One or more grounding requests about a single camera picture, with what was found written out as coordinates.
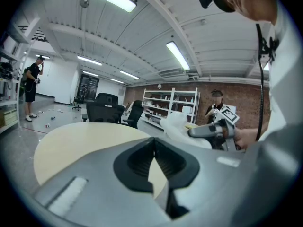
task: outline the round table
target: round table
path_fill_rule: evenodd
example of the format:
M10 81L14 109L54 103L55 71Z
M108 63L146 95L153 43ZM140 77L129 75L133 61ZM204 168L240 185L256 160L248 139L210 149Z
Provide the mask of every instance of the round table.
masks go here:
M40 185L84 155L96 150L140 140L150 135L125 125L80 122L59 127L38 144L34 155L34 171ZM154 198L163 190L167 179L157 161L151 163L148 181L153 184Z

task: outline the black t-shirt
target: black t-shirt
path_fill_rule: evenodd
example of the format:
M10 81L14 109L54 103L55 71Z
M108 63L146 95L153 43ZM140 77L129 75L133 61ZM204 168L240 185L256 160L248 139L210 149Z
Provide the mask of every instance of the black t-shirt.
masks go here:
M208 112L211 111L212 107L213 107L212 105L208 107L205 115L207 115ZM218 106L216 106L216 104L215 104L213 109L218 109L220 111L222 109L222 107L223 107L223 103L220 103ZM212 123L213 121L214 121L214 115L210 115L208 118L207 124Z
M28 70L30 70L31 71L31 73L32 73L32 76L34 77L34 78L37 78L38 77L38 74L39 74L39 72L40 72L40 69L39 69L39 67L37 66L37 64L36 63L33 63L29 68L28 68ZM27 78L27 88L31 88L32 86L34 86L34 87L36 87L36 83L34 82L34 80L32 80L31 78Z

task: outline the black shorts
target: black shorts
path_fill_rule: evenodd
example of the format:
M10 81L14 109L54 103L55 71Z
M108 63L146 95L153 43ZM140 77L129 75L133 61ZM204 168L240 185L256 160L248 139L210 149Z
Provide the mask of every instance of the black shorts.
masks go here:
M31 88L25 87L25 101L31 103L35 100L36 87L33 85Z

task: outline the office chair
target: office chair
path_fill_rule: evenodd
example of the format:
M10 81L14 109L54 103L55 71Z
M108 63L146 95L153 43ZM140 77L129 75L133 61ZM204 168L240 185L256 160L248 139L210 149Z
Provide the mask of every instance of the office chair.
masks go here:
M88 119L90 122L117 123L119 119L118 109L114 105L89 102L86 104L86 110L87 114L82 115L84 122Z
M77 106L73 107L72 109L77 108L77 110L79 111L79 108L82 108L82 107L80 107L80 104L83 104L83 103L84 103L84 101L82 100L82 98L83 98L83 97L75 98L75 99L74 99L74 102L77 103Z
M131 113L129 114L128 119L123 119L123 122L126 122L127 124L123 125L127 125L130 127L133 127L135 129L138 128L137 124L138 121L143 113L144 108L142 107L142 101L138 100L138 101L134 101Z
M73 107L72 109L77 108L77 110L79 111L79 108L82 108L80 107L80 104L84 103L84 98L86 95L87 95L87 89L84 87L82 90L82 95L74 99L74 102L77 103L77 106Z
M118 122L121 123L121 117L122 117L122 115L124 113L124 110L125 110L124 106L122 106L122 105L115 105L115 107L118 109L118 116L119 116Z
M96 96L95 102L108 104L108 105L118 105L118 97L108 93L99 93Z

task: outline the storage rack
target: storage rack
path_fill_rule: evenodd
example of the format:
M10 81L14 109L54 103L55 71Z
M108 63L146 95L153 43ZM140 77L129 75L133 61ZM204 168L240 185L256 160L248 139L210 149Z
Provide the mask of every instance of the storage rack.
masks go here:
M9 124L1 127L0 134L2 134L5 130L9 129L10 127L14 126L17 123L20 125L18 95L20 90L20 82L22 79L22 70L24 68L24 62L28 57L32 45L31 39L27 38L15 23L11 22L6 32L17 43L17 49L15 50L16 52L12 54L3 48L0 48L0 57L7 59L9 63L13 66L13 75L15 78L13 78L12 80L0 78L0 82L7 82L12 84L11 98L0 101L0 107L8 106L8 105L16 105L18 117L17 120L10 122Z
M184 97L187 97L189 101L182 100L182 98ZM147 105L147 101L152 101L153 105ZM161 110L164 113L167 112L167 115L169 115L172 112L176 112L176 111L178 112L179 105L188 105L191 106L193 110L192 113L189 114L185 113L185 114L187 115L187 119L190 123L195 123L196 115L199 107L199 101L200 101L200 93L198 92L198 88L196 88L195 91L176 91L175 88L173 88L171 91L148 91L145 89L142 99L142 106L148 107L150 110L152 109ZM165 108L160 106L157 107L156 102L165 105ZM143 121L163 130L163 128L160 125L160 120L165 119L166 116L156 115L146 110L143 113L145 113L145 115L149 115L149 117L151 118L151 120L148 120L146 117L143 117L142 118Z

